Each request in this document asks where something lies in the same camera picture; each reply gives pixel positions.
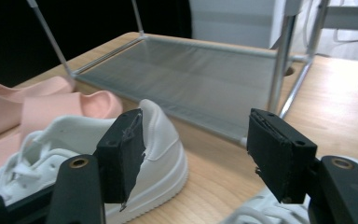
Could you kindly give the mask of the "white sneaker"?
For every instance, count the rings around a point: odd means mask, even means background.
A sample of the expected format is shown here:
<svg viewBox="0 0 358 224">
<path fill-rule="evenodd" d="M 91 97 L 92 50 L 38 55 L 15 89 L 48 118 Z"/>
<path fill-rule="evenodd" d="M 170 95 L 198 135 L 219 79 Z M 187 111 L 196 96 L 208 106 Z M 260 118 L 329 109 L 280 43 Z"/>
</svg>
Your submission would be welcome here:
<svg viewBox="0 0 358 224">
<path fill-rule="evenodd" d="M 267 186 L 223 224 L 358 224 L 358 160 L 312 157 L 296 161 L 291 180 L 258 158 Z"/>
<path fill-rule="evenodd" d="M 108 219 L 124 224 L 174 197 L 184 186 L 188 168 L 178 132 L 161 108 L 144 99 L 144 161 L 126 207 L 114 203 L 105 208 Z M 43 131 L 29 133 L 21 149 L 0 168 L 0 195 L 12 205 L 52 186 L 60 165 L 81 154 L 91 154 L 117 119 L 61 116 Z"/>
</svg>

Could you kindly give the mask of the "metal shoe rack grey shelves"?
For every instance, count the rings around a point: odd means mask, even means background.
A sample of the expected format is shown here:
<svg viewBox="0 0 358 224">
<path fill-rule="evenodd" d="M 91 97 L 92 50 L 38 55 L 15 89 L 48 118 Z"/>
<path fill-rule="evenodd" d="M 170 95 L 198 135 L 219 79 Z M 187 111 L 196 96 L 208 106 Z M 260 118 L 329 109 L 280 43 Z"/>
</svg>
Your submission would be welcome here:
<svg viewBox="0 0 358 224">
<path fill-rule="evenodd" d="M 133 101 L 150 99 L 168 114 L 245 144 L 254 107 L 284 118 L 312 63 L 292 55 L 301 0 L 286 0 L 275 51 L 140 33 L 130 42 L 67 74 Z"/>
</svg>

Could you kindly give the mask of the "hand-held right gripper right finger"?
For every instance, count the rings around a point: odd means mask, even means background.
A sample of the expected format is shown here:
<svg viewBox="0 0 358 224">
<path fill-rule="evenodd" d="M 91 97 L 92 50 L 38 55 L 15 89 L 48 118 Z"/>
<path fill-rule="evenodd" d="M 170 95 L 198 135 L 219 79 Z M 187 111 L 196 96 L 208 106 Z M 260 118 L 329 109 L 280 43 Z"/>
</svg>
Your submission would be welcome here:
<svg viewBox="0 0 358 224">
<path fill-rule="evenodd" d="M 279 203 L 304 202 L 305 173 L 314 162 L 316 144 L 277 115 L 252 108 L 247 151 Z"/>
</svg>

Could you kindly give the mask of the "white desk frame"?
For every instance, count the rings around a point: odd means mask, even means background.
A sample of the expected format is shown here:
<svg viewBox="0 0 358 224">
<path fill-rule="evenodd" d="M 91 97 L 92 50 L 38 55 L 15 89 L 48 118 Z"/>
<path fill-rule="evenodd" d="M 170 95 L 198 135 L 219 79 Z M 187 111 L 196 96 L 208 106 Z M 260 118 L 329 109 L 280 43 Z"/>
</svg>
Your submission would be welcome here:
<svg viewBox="0 0 358 224">
<path fill-rule="evenodd" d="M 324 13 L 322 28 L 334 30 L 334 41 L 338 43 L 356 43 L 358 39 L 340 39 L 339 30 L 358 31 L 358 7 L 354 6 L 329 6 Z"/>
</svg>

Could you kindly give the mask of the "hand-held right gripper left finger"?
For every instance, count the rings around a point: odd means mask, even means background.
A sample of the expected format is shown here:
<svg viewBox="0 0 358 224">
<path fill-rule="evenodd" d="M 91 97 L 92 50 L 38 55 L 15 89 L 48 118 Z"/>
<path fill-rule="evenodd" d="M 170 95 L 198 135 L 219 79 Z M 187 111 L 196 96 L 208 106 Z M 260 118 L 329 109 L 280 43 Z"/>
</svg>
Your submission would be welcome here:
<svg viewBox="0 0 358 224">
<path fill-rule="evenodd" d="M 145 160 L 143 110 L 121 114 L 97 144 L 93 155 L 98 159 L 105 203 L 127 207 L 141 165 Z"/>
</svg>

